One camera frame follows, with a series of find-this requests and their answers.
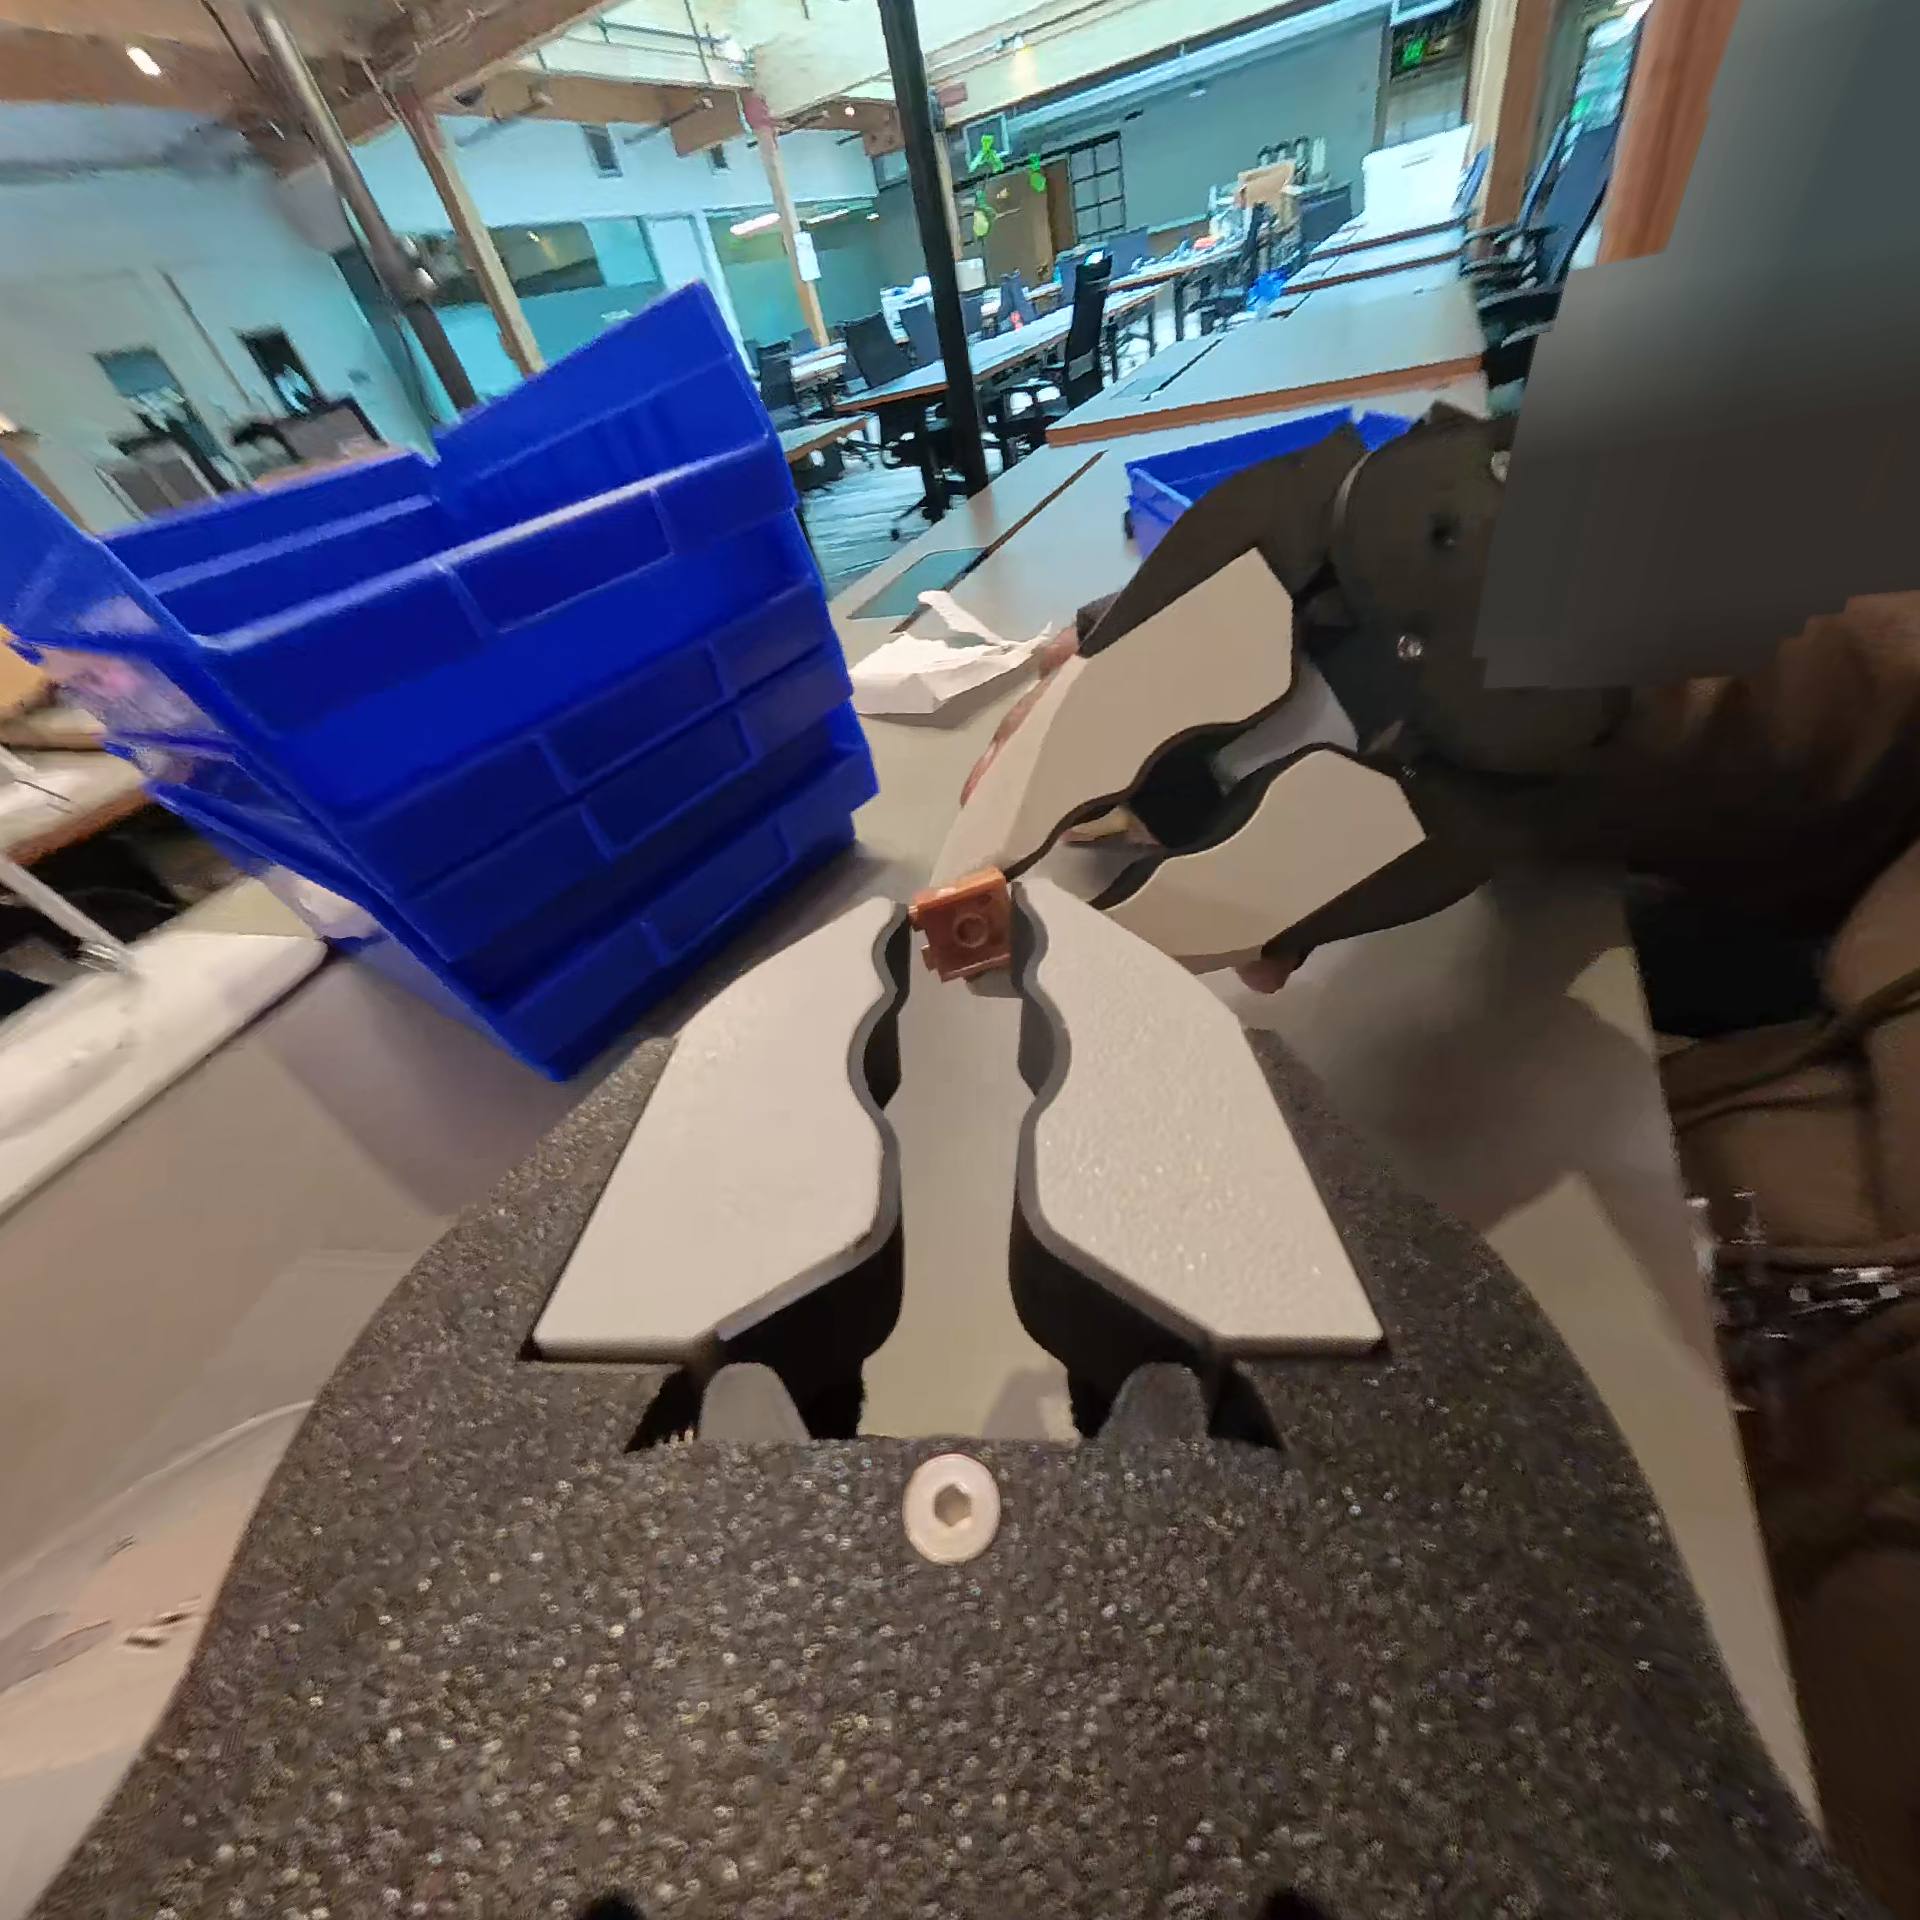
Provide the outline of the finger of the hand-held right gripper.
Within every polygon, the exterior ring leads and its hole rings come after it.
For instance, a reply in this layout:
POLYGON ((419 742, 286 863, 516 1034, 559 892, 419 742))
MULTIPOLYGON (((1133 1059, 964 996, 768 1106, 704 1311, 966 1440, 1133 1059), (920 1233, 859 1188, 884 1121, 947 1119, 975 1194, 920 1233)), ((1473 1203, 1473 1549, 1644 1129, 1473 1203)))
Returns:
POLYGON ((1156 761, 1197 755, 1197 821, 1262 766, 1323 740, 1323 681, 1292 656, 1290 603, 1239 555, 1135 631, 1078 654, 962 806, 935 884, 1025 874, 1059 844, 1063 871, 1110 880, 1123 859, 1196 838, 1152 829, 1139 800, 1156 761))
POLYGON ((1116 903, 1066 901, 1066 947, 1235 969, 1425 844, 1404 785, 1334 747, 1262 768, 1232 802, 1216 838, 1163 856, 1116 903))

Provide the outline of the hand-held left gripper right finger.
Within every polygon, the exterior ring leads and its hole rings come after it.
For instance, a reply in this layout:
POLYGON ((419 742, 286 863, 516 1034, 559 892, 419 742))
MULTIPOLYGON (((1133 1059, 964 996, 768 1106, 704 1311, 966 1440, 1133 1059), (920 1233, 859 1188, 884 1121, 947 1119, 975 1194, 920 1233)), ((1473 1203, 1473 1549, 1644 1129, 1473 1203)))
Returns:
POLYGON ((1351 1357, 1382 1328, 1252 1049, 1186 969, 1015 884, 1015 1306, 1061 1363, 1351 1357))

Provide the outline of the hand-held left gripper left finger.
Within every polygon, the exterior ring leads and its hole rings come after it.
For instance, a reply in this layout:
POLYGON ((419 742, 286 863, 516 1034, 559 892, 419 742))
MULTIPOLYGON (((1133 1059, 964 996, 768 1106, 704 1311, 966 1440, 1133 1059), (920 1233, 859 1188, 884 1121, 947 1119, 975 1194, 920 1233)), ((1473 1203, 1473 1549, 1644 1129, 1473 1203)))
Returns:
POLYGON ((895 1258, 909 928, 871 899, 742 973, 673 1040, 531 1330, 546 1363, 709 1370, 799 1328, 854 1372, 897 1306, 808 1311, 895 1258))

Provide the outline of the small orange brick assembly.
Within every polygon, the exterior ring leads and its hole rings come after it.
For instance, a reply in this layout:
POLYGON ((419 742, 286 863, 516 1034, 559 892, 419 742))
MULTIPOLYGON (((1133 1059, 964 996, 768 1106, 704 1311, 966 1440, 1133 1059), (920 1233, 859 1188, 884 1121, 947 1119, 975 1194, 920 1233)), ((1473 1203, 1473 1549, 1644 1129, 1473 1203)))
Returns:
POLYGON ((996 869, 973 871, 914 893, 905 914, 924 945, 924 969, 943 985, 977 981, 1011 968, 1011 890, 996 869))

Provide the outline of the person's right forearm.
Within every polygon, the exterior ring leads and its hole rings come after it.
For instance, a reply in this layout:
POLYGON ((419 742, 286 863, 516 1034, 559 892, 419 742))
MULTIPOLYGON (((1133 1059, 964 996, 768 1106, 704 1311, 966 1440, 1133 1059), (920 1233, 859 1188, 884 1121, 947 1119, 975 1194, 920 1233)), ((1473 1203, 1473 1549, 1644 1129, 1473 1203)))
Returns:
POLYGON ((1860 595, 1744 677, 1632 694, 1543 778, 1431 774, 1501 854, 1824 930, 1915 867, 1917 595, 1860 595))

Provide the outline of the grey desk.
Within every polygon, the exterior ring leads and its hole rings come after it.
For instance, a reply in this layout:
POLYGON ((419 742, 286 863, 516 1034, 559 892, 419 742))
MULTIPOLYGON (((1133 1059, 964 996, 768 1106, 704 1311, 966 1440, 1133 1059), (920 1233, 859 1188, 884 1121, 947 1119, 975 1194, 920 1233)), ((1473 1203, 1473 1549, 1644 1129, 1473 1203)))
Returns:
MULTIPOLYGON (((977 548, 958 601, 1032 635, 1131 573, 1123 455, 1042 457, 835 599, 850 624, 926 550, 977 548)), ((1000 696, 941 728, 875 724, 861 857, 719 966, 903 897, 947 831, 1000 696)), ((1395 1175, 1492 1243, 1589 1372, 1773 1765, 1818 1822, 1742 1463, 1691 1268, 1644 994, 1613 895, 1516 878, 1323 949, 1273 1000, 1207 987, 1273 1034, 1395 1175)), ((884 1435, 1064 1437, 1059 1368, 1004 1298, 1017 1013, 918 985, 901 1019, 903 1311, 867 1374, 884 1435)), ((411 1262, 607 1070, 542 1081, 356 964, 326 964, 3 1218, 3 1524, 29 1532, 111 1465, 212 1340, 314 1251, 411 1262)))

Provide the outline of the person's right hand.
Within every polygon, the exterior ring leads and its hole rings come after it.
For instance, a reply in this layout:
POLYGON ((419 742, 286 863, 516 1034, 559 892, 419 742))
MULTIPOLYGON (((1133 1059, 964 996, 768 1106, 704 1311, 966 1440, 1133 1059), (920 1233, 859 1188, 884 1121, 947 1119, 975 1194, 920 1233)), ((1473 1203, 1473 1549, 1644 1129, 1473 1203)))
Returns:
POLYGON ((994 726, 987 747, 981 757, 971 764, 966 781, 958 791, 958 806, 971 804, 973 791, 981 783, 987 770, 998 759, 1002 749, 1013 738, 1013 734, 1027 723, 1032 709, 1045 698, 1047 690, 1059 677, 1059 673, 1070 664, 1080 652, 1080 633, 1076 624, 1059 635, 1049 637, 1044 647, 1034 656, 1036 679, 1027 688, 1027 692, 1017 698, 1009 709, 1000 717, 994 726))

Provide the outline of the small blue storage bin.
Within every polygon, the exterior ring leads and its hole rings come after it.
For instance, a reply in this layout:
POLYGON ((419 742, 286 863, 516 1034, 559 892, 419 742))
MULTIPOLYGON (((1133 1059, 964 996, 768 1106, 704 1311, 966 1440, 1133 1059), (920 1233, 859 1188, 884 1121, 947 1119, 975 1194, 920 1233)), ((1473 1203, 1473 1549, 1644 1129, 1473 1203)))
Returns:
POLYGON ((1410 426, 1412 421, 1397 413, 1334 407, 1129 460, 1123 466, 1123 535, 1144 561, 1196 502, 1245 470, 1289 459, 1344 428, 1357 436, 1363 451, 1372 451, 1403 436, 1410 426))

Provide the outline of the torn white paper bag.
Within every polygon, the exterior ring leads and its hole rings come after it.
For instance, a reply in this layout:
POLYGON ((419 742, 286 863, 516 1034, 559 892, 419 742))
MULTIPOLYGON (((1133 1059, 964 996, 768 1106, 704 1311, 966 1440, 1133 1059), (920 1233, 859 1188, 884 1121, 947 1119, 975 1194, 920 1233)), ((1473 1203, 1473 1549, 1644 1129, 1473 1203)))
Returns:
POLYGON ((1057 635, 1000 637, 947 592, 928 590, 894 637, 850 667, 850 702, 861 719, 924 723, 954 704, 1038 666, 1057 635))

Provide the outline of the long wooden table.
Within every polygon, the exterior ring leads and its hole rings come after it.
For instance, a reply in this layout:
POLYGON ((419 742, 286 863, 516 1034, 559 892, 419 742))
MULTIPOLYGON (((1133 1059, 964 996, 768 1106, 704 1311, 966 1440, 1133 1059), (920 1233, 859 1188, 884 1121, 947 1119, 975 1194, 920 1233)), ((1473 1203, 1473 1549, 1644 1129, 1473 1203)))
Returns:
MULTIPOLYGON (((1140 341, 1152 343, 1156 314, 1163 299, 1171 303, 1175 324, 1182 326, 1190 305, 1188 295, 1199 280, 1199 274, 1129 276, 1106 291, 1101 337, 1104 385, 1101 392, 1114 386, 1123 373, 1120 366, 1123 341, 1139 335, 1140 341)), ((981 407, 981 436, 985 445, 994 445, 1000 455, 1002 434, 994 417, 998 415, 1002 385, 1030 356, 1051 348, 1064 329, 1064 320, 1063 312, 1002 339, 971 343, 968 348, 971 394, 981 407)), ((945 441, 945 367, 932 362, 854 394, 848 402, 835 404, 829 413, 816 421, 780 426, 780 447, 791 466, 802 466, 825 447, 871 441, 878 447, 878 460, 884 466, 918 468, 924 483, 935 493, 956 483, 954 457, 945 441)))
POLYGON ((1213 423, 1258 421, 1478 375, 1475 295, 1437 261, 1321 288, 1264 320, 1175 343, 1047 430, 1047 445, 1104 445, 1213 423))

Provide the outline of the black office chair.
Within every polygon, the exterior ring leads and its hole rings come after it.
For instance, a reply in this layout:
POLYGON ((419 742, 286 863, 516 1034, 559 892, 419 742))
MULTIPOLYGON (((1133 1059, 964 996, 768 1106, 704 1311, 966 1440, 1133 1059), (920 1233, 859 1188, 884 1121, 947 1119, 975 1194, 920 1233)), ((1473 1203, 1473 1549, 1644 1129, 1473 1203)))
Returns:
POLYGON ((1110 250, 1080 257, 1072 272, 1063 333, 1051 348, 1030 356, 1002 385, 994 421, 1008 460, 1038 449, 1055 421, 1101 394, 1102 316, 1112 276, 1110 250))

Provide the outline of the wooden pillar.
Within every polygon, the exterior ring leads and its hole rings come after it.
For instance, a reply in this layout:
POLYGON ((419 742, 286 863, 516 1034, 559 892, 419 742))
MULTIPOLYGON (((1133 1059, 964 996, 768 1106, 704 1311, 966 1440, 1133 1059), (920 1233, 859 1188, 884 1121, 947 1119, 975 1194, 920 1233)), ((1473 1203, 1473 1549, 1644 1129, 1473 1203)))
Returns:
POLYGON ((1741 3, 1648 7, 1602 204, 1598 267, 1667 248, 1739 12, 1741 3))

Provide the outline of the white curved board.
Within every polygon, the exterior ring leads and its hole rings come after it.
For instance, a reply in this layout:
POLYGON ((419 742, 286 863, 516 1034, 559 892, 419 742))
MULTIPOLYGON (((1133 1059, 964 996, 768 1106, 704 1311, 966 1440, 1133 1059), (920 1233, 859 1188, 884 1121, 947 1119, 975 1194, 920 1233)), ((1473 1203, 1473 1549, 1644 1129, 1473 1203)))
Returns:
POLYGON ((292 994, 326 958, 301 935, 164 928, 3 1023, 1 1213, 292 994))

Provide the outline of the person's brown jacket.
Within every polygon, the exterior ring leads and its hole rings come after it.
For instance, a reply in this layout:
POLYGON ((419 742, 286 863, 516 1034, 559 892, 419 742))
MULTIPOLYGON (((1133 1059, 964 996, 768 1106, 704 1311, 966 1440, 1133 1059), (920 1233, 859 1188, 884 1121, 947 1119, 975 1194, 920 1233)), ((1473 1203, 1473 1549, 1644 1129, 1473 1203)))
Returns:
POLYGON ((1792 1023, 1661 1064, 1817 1799, 1917 1913, 1917 852, 1792 1023))

